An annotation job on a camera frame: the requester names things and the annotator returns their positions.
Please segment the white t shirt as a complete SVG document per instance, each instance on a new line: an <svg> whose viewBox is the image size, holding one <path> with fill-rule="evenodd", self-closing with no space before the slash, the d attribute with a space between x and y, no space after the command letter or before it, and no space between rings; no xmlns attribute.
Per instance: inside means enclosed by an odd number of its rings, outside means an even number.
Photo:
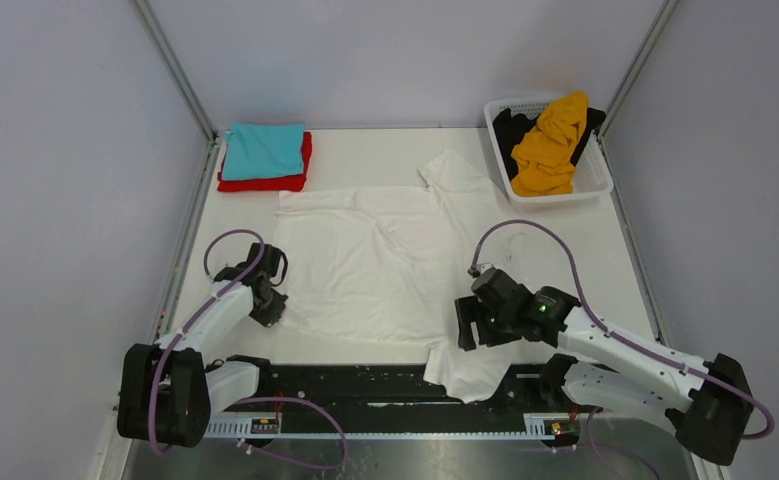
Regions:
<svg viewBox="0 0 779 480"><path fill-rule="evenodd" d="M479 239L511 213L491 179L446 150L418 186L279 197L274 244L288 258L282 324L303 334L424 346L425 381L465 403L490 398L515 347L464 351L454 302L470 292Z"/></svg>

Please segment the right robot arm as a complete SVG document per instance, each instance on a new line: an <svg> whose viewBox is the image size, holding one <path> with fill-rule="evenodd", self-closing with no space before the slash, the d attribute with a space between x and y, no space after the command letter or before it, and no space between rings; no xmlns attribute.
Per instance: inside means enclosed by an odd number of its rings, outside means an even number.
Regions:
<svg viewBox="0 0 779 480"><path fill-rule="evenodd" d="M578 404L622 413L706 461L733 462L754 410L736 359L675 352L593 319L573 295L551 286L532 292L497 268L480 274L454 306L464 351L521 340L557 349L538 386L548 410Z"/></svg>

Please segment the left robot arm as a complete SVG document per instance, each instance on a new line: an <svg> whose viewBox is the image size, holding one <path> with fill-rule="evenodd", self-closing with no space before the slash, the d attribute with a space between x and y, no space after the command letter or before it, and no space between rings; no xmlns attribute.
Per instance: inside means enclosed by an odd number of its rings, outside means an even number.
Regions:
<svg viewBox="0 0 779 480"><path fill-rule="evenodd" d="M243 320L271 327L287 300L277 288L288 270L286 254L253 243L245 261L213 278L210 296L182 328L153 344L135 344L124 357L116 429L123 438L160 448L196 446L217 415L238 400L253 411L274 401L267 359L211 355Z"/></svg>

